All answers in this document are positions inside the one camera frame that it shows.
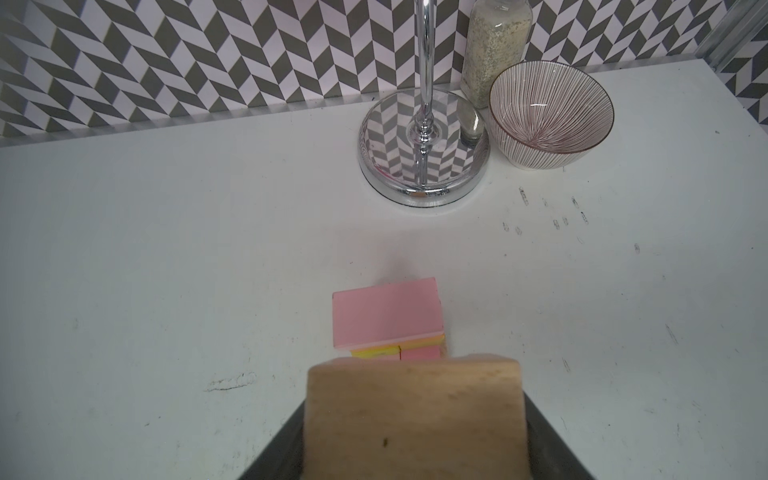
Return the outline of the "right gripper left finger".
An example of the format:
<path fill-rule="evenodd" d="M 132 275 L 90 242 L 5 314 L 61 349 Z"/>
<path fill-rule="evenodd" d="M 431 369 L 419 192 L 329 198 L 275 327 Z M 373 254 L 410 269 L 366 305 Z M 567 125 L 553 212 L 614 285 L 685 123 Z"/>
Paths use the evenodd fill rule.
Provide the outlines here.
<path fill-rule="evenodd" d="M 302 402 L 274 435 L 240 480 L 299 480 L 304 460 L 304 413 Z"/>

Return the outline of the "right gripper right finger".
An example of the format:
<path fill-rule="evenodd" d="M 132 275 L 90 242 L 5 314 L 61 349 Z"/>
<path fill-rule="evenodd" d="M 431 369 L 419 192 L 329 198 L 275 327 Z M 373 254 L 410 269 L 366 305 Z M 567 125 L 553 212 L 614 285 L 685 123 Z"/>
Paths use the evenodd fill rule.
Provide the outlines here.
<path fill-rule="evenodd" d="M 524 394 L 528 455 L 535 480 L 594 480 L 547 421 L 535 403 Z"/>

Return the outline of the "natural wood arch block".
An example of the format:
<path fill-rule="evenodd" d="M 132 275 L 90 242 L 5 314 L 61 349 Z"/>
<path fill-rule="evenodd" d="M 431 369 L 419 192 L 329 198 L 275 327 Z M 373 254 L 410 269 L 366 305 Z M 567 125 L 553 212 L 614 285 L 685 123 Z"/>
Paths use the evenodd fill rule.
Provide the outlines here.
<path fill-rule="evenodd" d="M 338 359 L 308 372 L 306 479 L 528 479 L 520 364 Z"/>

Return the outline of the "yellow cube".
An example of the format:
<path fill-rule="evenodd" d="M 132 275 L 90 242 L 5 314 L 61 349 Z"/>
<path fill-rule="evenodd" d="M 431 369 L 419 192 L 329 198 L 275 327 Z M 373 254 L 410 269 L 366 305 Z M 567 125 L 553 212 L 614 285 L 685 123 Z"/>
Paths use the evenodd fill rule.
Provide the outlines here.
<path fill-rule="evenodd" d="M 351 351 L 351 355 L 360 359 L 399 360 L 401 348 L 398 345 L 386 345 Z"/>

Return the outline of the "pink block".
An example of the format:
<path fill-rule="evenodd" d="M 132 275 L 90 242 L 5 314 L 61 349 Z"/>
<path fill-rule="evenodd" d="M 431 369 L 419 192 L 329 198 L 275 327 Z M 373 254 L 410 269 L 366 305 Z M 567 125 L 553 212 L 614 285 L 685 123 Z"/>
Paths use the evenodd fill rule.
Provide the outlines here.
<path fill-rule="evenodd" d="M 412 349 L 404 349 L 400 352 L 401 361 L 431 361 L 443 357 L 441 345 L 429 345 Z"/>
<path fill-rule="evenodd" d="M 437 281 L 425 278 L 332 295 L 333 345 L 350 352 L 444 335 Z"/>

